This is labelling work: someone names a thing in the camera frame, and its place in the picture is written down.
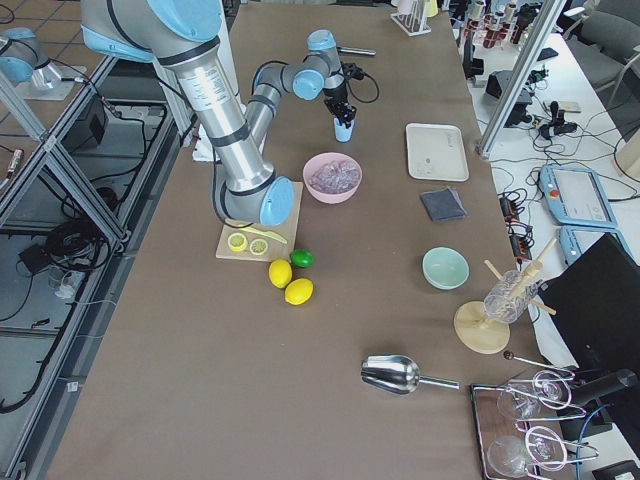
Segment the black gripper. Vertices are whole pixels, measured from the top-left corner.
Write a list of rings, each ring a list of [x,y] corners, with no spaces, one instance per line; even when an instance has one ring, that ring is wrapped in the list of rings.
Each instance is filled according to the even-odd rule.
[[[340,125],[353,122],[357,113],[357,109],[348,100],[349,81],[363,80],[365,76],[365,71],[357,64],[342,62],[341,68],[331,77],[336,85],[323,89],[324,104],[335,118],[339,118]]]

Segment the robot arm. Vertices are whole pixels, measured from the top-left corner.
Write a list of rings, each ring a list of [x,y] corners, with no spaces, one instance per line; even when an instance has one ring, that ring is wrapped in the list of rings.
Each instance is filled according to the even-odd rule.
[[[9,81],[29,81],[49,63],[49,56],[31,29],[14,27],[1,32],[1,72]]]
[[[81,16],[88,48],[128,61],[157,62],[176,75],[219,157],[212,203],[224,219],[276,226],[294,207],[292,181],[278,175],[259,150],[284,94],[307,101],[322,96],[337,139],[350,138],[356,109],[348,100],[334,36],[326,29],[309,35],[302,62],[259,68],[242,107],[219,58],[227,47],[220,36],[226,28],[221,2],[84,1]]]

